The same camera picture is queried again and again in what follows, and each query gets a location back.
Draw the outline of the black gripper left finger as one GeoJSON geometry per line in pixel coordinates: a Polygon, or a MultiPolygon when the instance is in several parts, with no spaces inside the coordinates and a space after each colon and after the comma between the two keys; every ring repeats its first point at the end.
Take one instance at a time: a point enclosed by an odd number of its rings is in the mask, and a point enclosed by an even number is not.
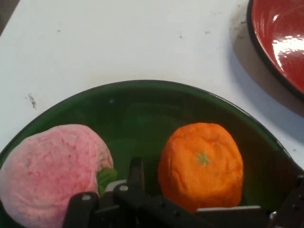
{"type": "Polygon", "coordinates": [[[95,192],[74,195],[68,204],[63,228],[150,228],[144,203],[144,164],[140,157],[131,160],[126,183],[99,197],[95,192]]]}

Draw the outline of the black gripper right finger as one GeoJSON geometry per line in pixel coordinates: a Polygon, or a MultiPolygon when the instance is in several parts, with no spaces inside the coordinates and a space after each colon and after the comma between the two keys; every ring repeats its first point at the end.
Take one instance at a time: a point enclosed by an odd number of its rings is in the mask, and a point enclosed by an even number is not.
{"type": "Polygon", "coordinates": [[[271,219],[268,228],[304,227],[304,176],[297,177],[296,185],[280,209],[271,219]]]}

